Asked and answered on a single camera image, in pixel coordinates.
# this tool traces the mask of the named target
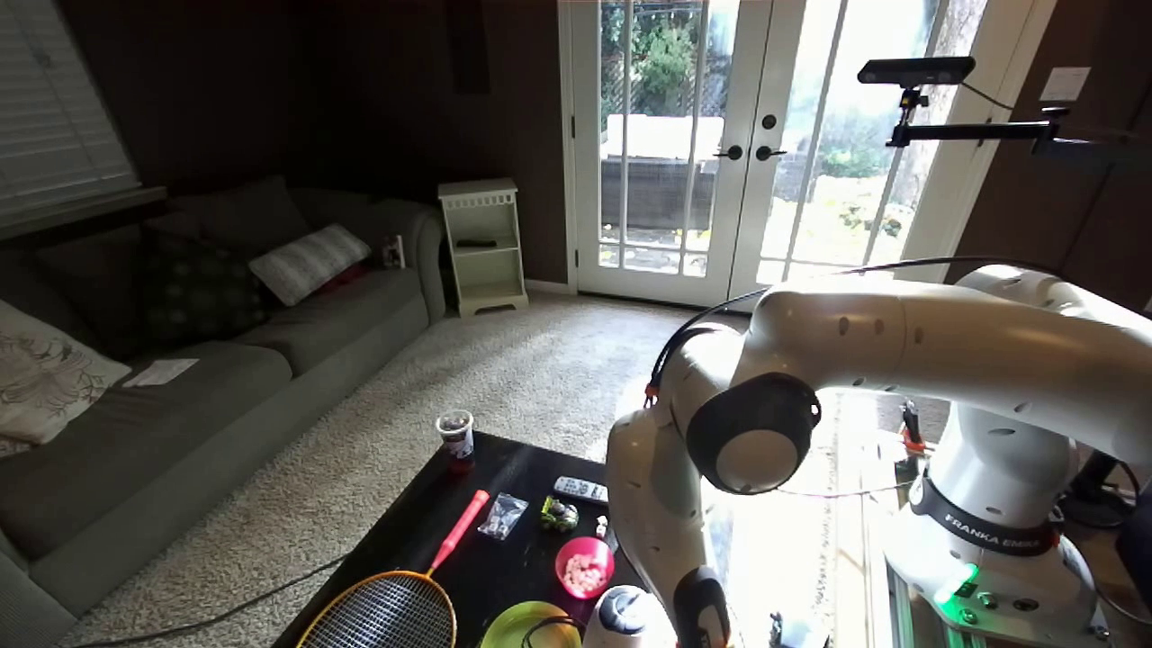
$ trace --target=black table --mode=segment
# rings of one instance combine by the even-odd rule
[[[531,512],[508,539],[467,531],[459,554],[435,572],[435,583],[454,599],[461,623],[461,648],[479,643],[484,630],[515,600],[556,600],[582,625],[592,606],[564,599],[550,578],[550,558],[563,543],[539,527],[539,499],[550,493],[556,475],[581,475],[605,483],[605,469],[545,445],[526,445],[474,433],[474,457],[467,469],[448,453],[411,477],[394,499],[383,521],[358,543],[339,572],[313,593],[277,643],[297,643],[311,620],[339,599],[349,583],[383,567],[425,572],[438,539],[467,506],[474,491],[515,493],[531,499]],[[641,583],[634,565],[621,554],[616,583]]]

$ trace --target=tennis racket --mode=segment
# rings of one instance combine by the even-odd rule
[[[459,606],[433,577],[461,547],[487,505],[491,491],[474,491],[463,513],[438,539],[427,572],[373,572],[333,599],[303,630],[299,648],[454,648]]]

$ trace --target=white pillow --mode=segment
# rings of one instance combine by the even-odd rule
[[[252,259],[247,267],[286,306],[297,306],[352,263],[367,259],[367,253],[371,249],[358,234],[333,222]]]
[[[0,459],[4,459],[4,457],[17,457],[17,453],[27,453],[27,451],[31,451],[31,443],[0,440]]]
[[[130,367],[0,301],[0,435],[52,443]]]

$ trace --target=white robotic arm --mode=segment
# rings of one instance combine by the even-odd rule
[[[697,477],[727,493],[789,483],[826,385],[952,399],[906,537],[976,565],[979,587],[1015,607],[1066,620],[1084,606],[1084,572],[1057,567],[1066,543],[1047,512],[1066,485],[1069,440],[1152,465],[1152,323],[1019,267],[982,267],[958,284],[844,276],[772,289],[743,333],[718,323],[684,333],[658,396],[612,428],[612,521],[682,643],[727,643]],[[1035,635],[1030,620],[996,623]]]

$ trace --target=gray couch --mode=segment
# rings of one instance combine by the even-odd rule
[[[263,185],[172,201],[172,213],[155,222],[231,234],[259,253],[299,231],[299,222],[269,228],[259,213],[269,195],[286,207],[286,187]],[[58,643],[83,612],[159,558],[269,453],[448,312],[444,228],[433,205],[342,192],[289,192],[289,197],[305,228],[345,222],[371,249],[403,234],[407,271],[371,267],[335,293],[269,312],[252,330],[169,349],[163,355],[193,355],[197,362],[169,385],[117,385],[53,443],[4,457],[0,648]],[[123,263],[133,253],[130,231],[136,228],[66,240],[73,245],[67,257],[61,257],[61,245],[6,253],[0,300],[101,349],[101,333],[117,329],[101,329],[94,312],[83,318],[83,300],[94,300],[88,284],[94,271],[83,263],[112,249],[112,263]],[[61,293],[67,271],[81,281],[73,295]]]

